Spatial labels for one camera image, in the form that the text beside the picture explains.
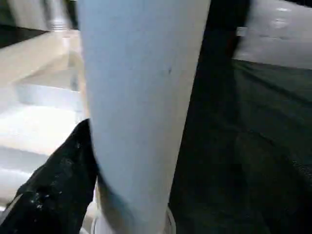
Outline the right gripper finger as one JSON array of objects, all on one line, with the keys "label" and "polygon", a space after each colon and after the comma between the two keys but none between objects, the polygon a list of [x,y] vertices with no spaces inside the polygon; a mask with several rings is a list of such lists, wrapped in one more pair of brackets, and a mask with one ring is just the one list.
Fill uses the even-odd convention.
[{"label": "right gripper finger", "polygon": [[97,175],[90,121],[85,119],[18,188],[0,216],[0,232],[78,234]]}]

